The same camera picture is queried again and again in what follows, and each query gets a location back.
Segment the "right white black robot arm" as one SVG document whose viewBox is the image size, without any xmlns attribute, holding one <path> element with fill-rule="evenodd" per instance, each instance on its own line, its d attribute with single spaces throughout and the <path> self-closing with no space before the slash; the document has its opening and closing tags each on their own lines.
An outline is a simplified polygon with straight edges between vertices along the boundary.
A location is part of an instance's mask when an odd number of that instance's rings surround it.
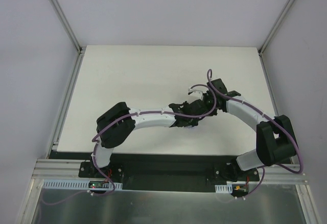
<svg viewBox="0 0 327 224">
<path fill-rule="evenodd" d="M 229 113 L 247 124 L 256 133 L 255 149 L 236 157 L 227 167 L 227 172 L 235 180 L 242 180 L 248 171 L 254 168 L 279 165 L 292 173 L 300 174 L 300 169 L 292 170 L 282 161 L 295 155 L 299 156 L 293 127 L 285 115 L 270 117 L 236 91 L 228 92 L 221 79 L 208 79 L 207 85 L 215 92 L 217 104 L 215 110 Z"/>
</svg>

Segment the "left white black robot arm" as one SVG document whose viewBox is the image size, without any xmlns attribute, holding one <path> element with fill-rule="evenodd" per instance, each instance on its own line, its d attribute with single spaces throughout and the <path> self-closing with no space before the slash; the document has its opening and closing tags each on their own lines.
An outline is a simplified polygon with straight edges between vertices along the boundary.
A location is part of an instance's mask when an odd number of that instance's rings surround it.
<svg viewBox="0 0 327 224">
<path fill-rule="evenodd" d="M 96 148 L 91 154 L 93 163 L 90 171 L 96 177 L 104 177 L 113 149 L 121 145 L 135 130 L 150 127 L 194 127 L 205 117 L 206 108 L 198 100 L 192 103 L 171 103 L 166 107 L 144 110 L 129 108 L 125 102 L 119 102 L 96 120 L 97 135 L 93 142 Z"/>
</svg>

